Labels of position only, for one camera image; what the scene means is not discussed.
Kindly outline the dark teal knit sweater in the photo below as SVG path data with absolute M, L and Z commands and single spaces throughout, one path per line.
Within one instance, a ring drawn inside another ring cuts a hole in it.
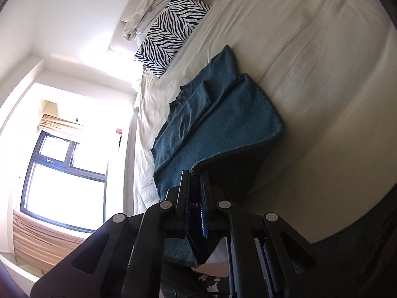
M 159 198 L 206 171 L 227 200 L 242 204 L 259 169 L 285 131 L 280 114 L 261 88 L 240 73 L 229 46 L 215 55 L 169 105 L 151 153 Z

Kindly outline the dark framed window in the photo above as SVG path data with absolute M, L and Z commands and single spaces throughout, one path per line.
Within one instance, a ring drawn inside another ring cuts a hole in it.
M 102 226 L 109 153 L 101 146 L 42 131 L 30 158 L 20 211 L 84 233 Z

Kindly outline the crumpled white duvet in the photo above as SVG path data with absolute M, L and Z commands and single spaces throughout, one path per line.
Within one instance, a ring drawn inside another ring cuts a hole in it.
M 126 25 L 123 29 L 123 38 L 125 41 L 133 41 L 137 36 L 137 27 L 141 20 L 145 17 L 146 13 L 156 8 L 155 2 L 162 3 L 165 0 L 141 0 L 135 12 L 128 18 Z

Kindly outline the zebra print pillow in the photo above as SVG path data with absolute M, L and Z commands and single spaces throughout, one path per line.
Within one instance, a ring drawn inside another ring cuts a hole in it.
M 151 25 L 134 55 L 135 60 L 154 76 L 163 76 L 210 9 L 202 0 L 170 0 Z

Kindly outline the beige bed sheet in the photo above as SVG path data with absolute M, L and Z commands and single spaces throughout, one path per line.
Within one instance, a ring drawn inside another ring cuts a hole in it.
M 348 227 L 396 184 L 396 27 L 381 0 L 205 0 L 211 10 L 161 78 L 144 73 L 133 212 L 159 199 L 151 148 L 180 87 L 224 46 L 286 131 L 246 207 L 311 242 Z

